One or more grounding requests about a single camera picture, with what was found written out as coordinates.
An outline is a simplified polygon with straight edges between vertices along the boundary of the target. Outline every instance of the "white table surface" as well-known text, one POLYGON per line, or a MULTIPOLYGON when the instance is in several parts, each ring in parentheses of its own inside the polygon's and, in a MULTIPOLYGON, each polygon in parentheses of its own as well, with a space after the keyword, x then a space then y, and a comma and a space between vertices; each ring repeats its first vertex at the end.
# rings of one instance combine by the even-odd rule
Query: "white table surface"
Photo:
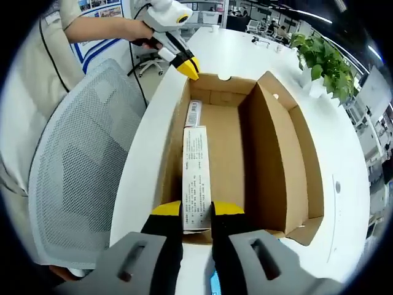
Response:
MULTIPOLYGON (((275 42, 257 46, 250 34, 200 28, 189 40, 202 73, 222 79, 257 80, 271 71, 302 109, 317 150, 324 189, 324 218, 310 246, 288 238, 282 242, 300 257, 301 266, 316 277, 345 281, 362 253, 368 226, 370 193, 367 168, 358 137, 338 100, 311 98, 299 86, 301 71, 293 50, 276 53, 275 42), (334 183, 341 184, 336 193, 334 183)), ((111 245, 131 231, 140 231, 160 200, 156 195, 161 157, 174 108, 186 77, 170 67, 158 86, 128 153, 114 208, 111 245)), ((176 294, 203 294, 210 246, 184 244, 176 294)))

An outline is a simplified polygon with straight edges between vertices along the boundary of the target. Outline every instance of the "person's arm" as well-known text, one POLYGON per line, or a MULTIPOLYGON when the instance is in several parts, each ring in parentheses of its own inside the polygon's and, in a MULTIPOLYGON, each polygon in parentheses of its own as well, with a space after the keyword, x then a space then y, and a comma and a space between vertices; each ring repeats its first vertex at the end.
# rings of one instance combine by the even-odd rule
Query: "person's arm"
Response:
POLYGON ((153 36, 153 31, 140 20, 122 17, 77 17, 64 31, 70 43, 103 39, 135 39, 153 36))

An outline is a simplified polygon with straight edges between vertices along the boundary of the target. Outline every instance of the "mesh chair back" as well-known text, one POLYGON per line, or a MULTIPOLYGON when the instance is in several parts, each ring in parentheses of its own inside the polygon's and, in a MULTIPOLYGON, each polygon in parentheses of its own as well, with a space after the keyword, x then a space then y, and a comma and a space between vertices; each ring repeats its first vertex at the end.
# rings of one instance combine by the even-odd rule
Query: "mesh chair back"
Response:
POLYGON ((106 60, 52 114, 28 191, 34 242, 45 263, 95 268, 109 246, 117 188, 144 111, 136 81, 106 60))

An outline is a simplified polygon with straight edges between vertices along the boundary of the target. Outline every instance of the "curved white table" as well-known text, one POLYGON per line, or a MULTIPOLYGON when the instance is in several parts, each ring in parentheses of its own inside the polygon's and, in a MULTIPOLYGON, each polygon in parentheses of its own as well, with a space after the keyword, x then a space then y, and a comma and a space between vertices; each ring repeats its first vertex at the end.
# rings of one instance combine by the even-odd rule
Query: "curved white table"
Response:
MULTIPOLYGON (((362 253, 368 226, 370 193, 363 152, 345 110, 338 100, 314 99, 299 86, 296 53, 276 43, 254 45, 250 34, 200 28, 189 40, 201 72, 225 79, 238 76, 257 80, 271 71, 301 107, 313 136, 324 188, 324 219, 310 246, 288 238, 282 242, 300 257, 302 267, 316 277, 345 281, 362 253), (335 192, 334 183, 341 185, 335 192)), ((114 208, 111 245, 131 231, 140 231, 159 205, 156 185, 169 124, 186 78, 170 67, 158 86, 129 151, 114 208)), ((184 244, 184 258, 176 294, 203 294, 210 270, 210 246, 184 244)))

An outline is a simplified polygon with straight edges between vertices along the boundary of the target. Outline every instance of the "cardboard divider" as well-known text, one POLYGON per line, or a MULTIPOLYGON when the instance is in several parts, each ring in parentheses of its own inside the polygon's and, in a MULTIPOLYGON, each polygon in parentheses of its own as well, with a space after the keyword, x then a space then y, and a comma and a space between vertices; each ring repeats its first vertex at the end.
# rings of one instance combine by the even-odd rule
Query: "cardboard divider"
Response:
MULTIPOLYGON (((222 81, 210 74, 187 81, 161 164, 161 202, 181 199, 182 136, 191 99, 203 102, 212 200, 235 203, 260 228, 309 245, 324 213, 317 154, 300 108, 269 72, 259 81, 222 81)), ((184 241, 210 243, 210 231, 184 241)))

